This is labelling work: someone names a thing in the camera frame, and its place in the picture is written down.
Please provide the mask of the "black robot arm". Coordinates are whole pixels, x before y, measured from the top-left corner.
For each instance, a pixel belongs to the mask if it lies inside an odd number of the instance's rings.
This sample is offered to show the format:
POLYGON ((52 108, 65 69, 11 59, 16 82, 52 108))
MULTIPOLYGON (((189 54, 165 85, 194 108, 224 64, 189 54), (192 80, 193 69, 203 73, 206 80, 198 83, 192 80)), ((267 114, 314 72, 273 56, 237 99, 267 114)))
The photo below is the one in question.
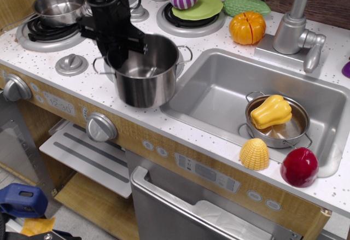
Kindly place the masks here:
POLYGON ((105 61, 119 69, 129 58, 129 52, 145 54, 145 33, 131 23, 129 0, 87 0, 91 16, 77 20, 83 37, 97 42, 105 61))

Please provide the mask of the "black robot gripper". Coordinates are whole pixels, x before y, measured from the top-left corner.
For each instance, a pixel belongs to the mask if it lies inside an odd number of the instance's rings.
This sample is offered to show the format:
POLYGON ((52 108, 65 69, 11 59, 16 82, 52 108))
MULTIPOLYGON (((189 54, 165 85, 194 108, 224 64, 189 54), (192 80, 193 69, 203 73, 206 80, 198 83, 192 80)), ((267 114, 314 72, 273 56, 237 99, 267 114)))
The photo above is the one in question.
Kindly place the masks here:
POLYGON ((121 68, 129 51, 147 52, 145 33, 131 23, 129 0, 87 0, 87 4, 92 15, 77 20, 81 35, 96 41, 112 68, 121 68))

